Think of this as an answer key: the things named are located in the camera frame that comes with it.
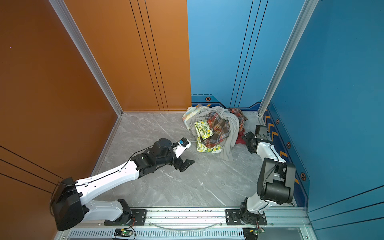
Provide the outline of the red cloth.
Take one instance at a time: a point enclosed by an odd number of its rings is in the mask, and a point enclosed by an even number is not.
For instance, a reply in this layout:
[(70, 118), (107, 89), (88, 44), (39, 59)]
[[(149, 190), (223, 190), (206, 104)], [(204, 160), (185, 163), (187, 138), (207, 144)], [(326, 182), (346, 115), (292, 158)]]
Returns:
[(236, 140), (236, 144), (243, 144), (243, 145), (246, 144), (246, 141), (243, 138), (244, 135), (245, 135), (245, 129), (243, 129), (241, 132), (239, 132), (237, 140)]

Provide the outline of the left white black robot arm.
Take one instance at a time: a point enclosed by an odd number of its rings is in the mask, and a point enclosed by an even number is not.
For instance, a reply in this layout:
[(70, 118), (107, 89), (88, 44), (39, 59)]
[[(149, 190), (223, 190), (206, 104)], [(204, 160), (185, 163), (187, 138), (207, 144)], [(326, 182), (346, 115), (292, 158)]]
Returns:
[(172, 143), (161, 138), (153, 145), (132, 154), (128, 160), (108, 171), (85, 179), (67, 178), (58, 183), (50, 209), (58, 231), (69, 230), (81, 222), (102, 220), (106, 226), (131, 226), (137, 220), (124, 199), (97, 201), (96, 197), (122, 184), (154, 173), (163, 166), (184, 172), (195, 163), (181, 155), (191, 146), (182, 138)]

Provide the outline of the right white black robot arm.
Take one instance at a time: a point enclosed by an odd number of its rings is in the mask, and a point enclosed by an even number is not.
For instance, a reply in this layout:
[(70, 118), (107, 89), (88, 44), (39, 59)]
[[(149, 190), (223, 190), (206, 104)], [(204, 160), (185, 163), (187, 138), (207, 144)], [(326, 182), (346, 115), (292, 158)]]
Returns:
[(263, 160), (256, 193), (240, 206), (240, 220), (245, 225), (266, 225), (265, 211), (277, 205), (290, 204), (294, 198), (296, 166), (284, 160), (264, 134), (243, 136), (250, 153)]

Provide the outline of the plaid cloth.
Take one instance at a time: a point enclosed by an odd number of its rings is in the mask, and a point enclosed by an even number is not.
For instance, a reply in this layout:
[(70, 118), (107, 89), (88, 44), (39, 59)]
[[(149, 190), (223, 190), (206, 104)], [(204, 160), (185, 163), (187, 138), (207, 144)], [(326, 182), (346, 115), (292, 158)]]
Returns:
[[(245, 129), (245, 121), (247, 121), (247, 117), (243, 114), (243, 112), (237, 108), (229, 109), (229, 112), (234, 114), (239, 120), (239, 132)], [(230, 123), (228, 120), (224, 120), (219, 116), (218, 113), (209, 113), (207, 115), (207, 122), (214, 132), (214, 135), (209, 138), (210, 143), (208, 147), (214, 147), (223, 142), (226, 138), (229, 137), (230, 133)]]

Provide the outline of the yellow green floral cloth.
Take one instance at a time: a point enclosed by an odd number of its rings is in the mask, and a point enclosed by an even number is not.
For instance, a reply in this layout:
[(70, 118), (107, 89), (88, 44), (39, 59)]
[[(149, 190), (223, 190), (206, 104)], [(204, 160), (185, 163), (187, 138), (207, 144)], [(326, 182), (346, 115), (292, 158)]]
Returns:
[(208, 147), (210, 143), (209, 138), (214, 135), (207, 120), (195, 122), (195, 129), (197, 133), (197, 151), (200, 153), (213, 153), (218, 154), (222, 151), (220, 145)]

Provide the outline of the grey cloth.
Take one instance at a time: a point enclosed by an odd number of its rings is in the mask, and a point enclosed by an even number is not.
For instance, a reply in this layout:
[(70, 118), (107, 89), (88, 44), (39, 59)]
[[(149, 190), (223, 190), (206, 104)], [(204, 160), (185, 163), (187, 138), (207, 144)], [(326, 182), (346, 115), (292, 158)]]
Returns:
[(187, 124), (189, 125), (192, 134), (197, 138), (195, 122), (207, 120), (207, 115), (209, 113), (218, 113), (221, 118), (228, 120), (230, 123), (229, 137), (219, 145), (222, 148), (222, 151), (220, 152), (221, 158), (225, 161), (232, 161), (233, 155), (231, 153), (231, 149), (235, 146), (239, 133), (239, 120), (234, 114), (230, 113), (229, 110), (222, 107), (202, 109), (198, 114), (187, 120)]

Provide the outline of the pastel striped cloth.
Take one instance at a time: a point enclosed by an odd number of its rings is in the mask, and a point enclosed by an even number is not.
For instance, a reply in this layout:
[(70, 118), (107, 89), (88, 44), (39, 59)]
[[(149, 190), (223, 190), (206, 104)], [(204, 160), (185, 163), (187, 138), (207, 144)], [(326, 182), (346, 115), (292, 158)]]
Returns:
[(186, 126), (187, 130), (190, 130), (189, 125), (187, 124), (187, 120), (189, 120), (191, 117), (198, 114), (202, 109), (207, 109), (209, 107), (197, 105), (196, 107), (188, 107), (187, 111), (184, 113), (182, 120)]

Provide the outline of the left green circuit board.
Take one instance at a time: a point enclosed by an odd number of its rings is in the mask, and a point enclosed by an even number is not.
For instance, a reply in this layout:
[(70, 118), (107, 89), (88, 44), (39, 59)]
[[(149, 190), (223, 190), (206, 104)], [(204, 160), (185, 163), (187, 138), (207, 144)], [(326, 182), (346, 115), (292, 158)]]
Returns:
[(117, 240), (133, 240), (135, 233), (131, 228), (116, 228), (114, 232), (114, 239)]

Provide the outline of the right circuit board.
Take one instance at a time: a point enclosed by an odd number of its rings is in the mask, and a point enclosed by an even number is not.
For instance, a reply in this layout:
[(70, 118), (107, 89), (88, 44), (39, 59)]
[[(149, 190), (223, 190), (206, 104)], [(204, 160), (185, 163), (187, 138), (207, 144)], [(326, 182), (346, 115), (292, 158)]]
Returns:
[(257, 240), (261, 234), (264, 234), (263, 228), (243, 228), (243, 236), (245, 240)]

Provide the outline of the aluminium front rail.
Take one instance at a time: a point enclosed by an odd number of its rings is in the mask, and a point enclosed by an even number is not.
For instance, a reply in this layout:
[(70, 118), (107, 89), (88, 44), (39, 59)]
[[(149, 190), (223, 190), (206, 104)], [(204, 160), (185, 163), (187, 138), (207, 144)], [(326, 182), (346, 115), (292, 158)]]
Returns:
[(142, 208), (144, 226), (104, 226), (102, 221), (80, 223), (57, 232), (56, 240), (117, 240), (116, 228), (131, 228), (134, 240), (244, 240), (243, 228), (263, 228), (258, 240), (315, 240), (317, 236), (303, 208), (277, 207), (265, 212), (266, 226), (228, 226), (230, 207)]

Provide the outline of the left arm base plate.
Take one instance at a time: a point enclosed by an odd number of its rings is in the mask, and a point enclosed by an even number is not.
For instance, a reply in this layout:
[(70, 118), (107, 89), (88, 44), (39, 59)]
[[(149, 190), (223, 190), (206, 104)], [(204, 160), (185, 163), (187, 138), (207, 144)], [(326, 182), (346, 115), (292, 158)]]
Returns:
[(123, 212), (115, 221), (105, 220), (104, 226), (144, 226), (147, 217), (147, 210), (137, 209)]

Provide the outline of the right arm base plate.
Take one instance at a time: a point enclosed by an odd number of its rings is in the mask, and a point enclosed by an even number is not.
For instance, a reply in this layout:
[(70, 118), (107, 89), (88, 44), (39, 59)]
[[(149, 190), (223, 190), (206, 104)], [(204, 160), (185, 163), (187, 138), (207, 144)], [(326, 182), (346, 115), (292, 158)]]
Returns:
[(240, 209), (226, 209), (226, 223), (228, 226), (240, 226), (240, 225), (259, 225), (266, 226), (267, 218), (265, 214), (257, 215), (247, 211), (241, 213)]

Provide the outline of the right aluminium corner post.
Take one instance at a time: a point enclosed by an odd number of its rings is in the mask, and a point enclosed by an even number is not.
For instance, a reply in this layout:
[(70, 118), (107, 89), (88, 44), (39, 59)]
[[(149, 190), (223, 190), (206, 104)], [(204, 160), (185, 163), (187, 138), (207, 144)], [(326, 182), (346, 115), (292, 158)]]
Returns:
[(318, 4), (318, 0), (306, 0), (299, 13), (299, 16), (295, 22), (293, 30), (275, 69), (275, 72), (271, 78), (271, 81), (267, 87), (263, 100), (258, 110), (259, 117), (263, 117), (268, 105), (270, 104), (272, 97), (286, 71), (286, 68), (297, 48), (298, 43), (313, 15), (313, 12)]

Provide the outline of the aluminium corner post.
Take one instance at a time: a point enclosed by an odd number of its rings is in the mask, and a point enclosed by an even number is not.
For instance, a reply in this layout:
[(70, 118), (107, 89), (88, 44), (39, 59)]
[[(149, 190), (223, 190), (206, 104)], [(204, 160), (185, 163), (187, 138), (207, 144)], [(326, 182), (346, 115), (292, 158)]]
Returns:
[(101, 90), (109, 101), (111, 107), (118, 117), (124, 113), (121, 105), (119, 104), (112, 88), (110, 87), (105, 75), (103, 74), (99, 64), (97, 63), (91, 49), (89, 48), (85, 38), (83, 37), (79, 27), (77, 26), (74, 18), (72, 17), (65, 1), (63, 0), (49, 0), (55, 13), (59, 17), (61, 23), (65, 27), (67, 33), (81, 54), (83, 60), (93, 74)]
[(268, 105), (270, 104), (272, 97), (286, 71), (286, 68), (297, 48), (298, 43), (313, 15), (313, 12), (318, 4), (318, 0), (306, 0), (299, 13), (299, 16), (295, 22), (293, 30), (275, 69), (275, 72), (271, 78), (271, 81), (267, 87), (263, 100), (258, 110), (259, 117), (263, 117)]

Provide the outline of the left aluminium corner post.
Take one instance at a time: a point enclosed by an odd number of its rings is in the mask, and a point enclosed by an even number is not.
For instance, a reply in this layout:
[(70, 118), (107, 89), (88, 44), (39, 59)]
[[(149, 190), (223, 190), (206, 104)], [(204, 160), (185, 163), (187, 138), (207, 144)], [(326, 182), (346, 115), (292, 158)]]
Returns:
[(118, 117), (124, 113), (121, 105), (119, 104), (112, 88), (110, 87), (105, 75), (103, 74), (99, 64), (97, 63), (91, 49), (89, 48), (85, 38), (83, 37), (79, 27), (77, 26), (74, 18), (72, 17), (65, 1), (63, 0), (49, 0), (55, 13), (59, 17), (61, 23), (65, 27), (67, 33), (81, 54), (83, 60), (93, 74), (101, 90), (109, 101), (111, 107)]

